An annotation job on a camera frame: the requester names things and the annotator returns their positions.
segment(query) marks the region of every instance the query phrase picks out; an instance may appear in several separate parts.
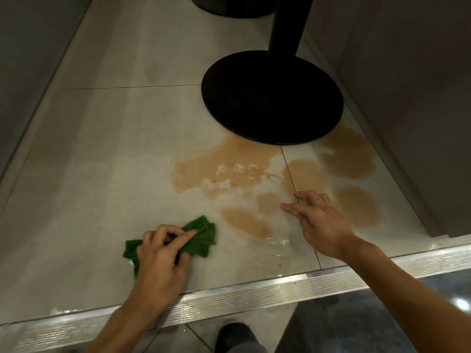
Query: shoe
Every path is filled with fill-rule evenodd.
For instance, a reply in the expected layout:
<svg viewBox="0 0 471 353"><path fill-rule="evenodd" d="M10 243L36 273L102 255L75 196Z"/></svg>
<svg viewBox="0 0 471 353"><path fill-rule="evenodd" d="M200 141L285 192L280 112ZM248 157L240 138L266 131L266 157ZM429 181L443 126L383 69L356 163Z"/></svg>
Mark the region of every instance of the shoe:
<svg viewBox="0 0 471 353"><path fill-rule="evenodd" d="M249 326L241 322L225 324L219 330L214 353L227 353L236 345L246 342L258 343L255 334L253 334Z"/></svg>

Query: right hand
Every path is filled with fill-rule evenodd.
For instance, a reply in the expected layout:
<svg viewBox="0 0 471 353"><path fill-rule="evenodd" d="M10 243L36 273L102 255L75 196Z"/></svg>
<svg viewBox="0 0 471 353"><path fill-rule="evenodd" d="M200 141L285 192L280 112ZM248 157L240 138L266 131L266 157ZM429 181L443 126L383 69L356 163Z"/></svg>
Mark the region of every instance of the right hand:
<svg viewBox="0 0 471 353"><path fill-rule="evenodd" d="M319 253L345 261L350 245L359 239L353 233L350 221L333 205L325 193L315 190L295 192L304 203L280 203L284 210L297 212L304 239Z"/></svg>

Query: left hand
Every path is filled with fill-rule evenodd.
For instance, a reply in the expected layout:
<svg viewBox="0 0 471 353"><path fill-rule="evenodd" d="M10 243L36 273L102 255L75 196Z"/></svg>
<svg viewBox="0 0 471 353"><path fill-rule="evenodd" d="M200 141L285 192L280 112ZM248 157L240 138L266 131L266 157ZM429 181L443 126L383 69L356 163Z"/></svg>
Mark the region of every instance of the left hand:
<svg viewBox="0 0 471 353"><path fill-rule="evenodd" d="M168 234L177 237L164 246ZM142 245L137 249L139 272L129 298L123 305L142 315L151 323L179 296L186 281L186 267L190 259L182 253L177 265L175 258L180 250L197 233L184 232L175 225L160 225L156 231L146 231Z"/></svg>

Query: round black base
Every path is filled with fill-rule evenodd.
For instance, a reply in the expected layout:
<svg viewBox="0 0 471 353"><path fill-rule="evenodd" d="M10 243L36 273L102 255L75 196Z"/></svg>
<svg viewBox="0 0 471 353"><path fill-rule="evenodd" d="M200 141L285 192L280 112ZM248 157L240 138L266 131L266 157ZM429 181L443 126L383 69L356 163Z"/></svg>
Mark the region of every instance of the round black base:
<svg viewBox="0 0 471 353"><path fill-rule="evenodd" d="M337 125L343 97L320 68L301 58L269 62L266 51L234 53L203 77L201 94L211 115L249 139L272 144L309 142Z"/></svg>
<svg viewBox="0 0 471 353"><path fill-rule="evenodd" d="M233 18L255 18L273 13L277 0L192 0L204 11Z"/></svg>

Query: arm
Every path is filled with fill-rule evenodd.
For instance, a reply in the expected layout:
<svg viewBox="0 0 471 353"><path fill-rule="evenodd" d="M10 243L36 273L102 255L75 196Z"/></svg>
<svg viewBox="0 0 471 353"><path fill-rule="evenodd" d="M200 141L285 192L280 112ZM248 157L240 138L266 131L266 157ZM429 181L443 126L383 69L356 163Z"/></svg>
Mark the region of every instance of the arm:
<svg viewBox="0 0 471 353"><path fill-rule="evenodd" d="M178 250L196 234L173 225L146 231L138 247L138 277L126 302L110 317L87 353L132 352L152 321L174 302L186 281L190 255L183 253L174 264ZM164 246L168 233L178 235Z"/></svg>
<svg viewBox="0 0 471 353"><path fill-rule="evenodd" d="M355 236L326 194L295 192L304 203L280 205L297 212L306 241L348 264L383 302L415 349L471 351L471 317L394 264L377 246Z"/></svg>

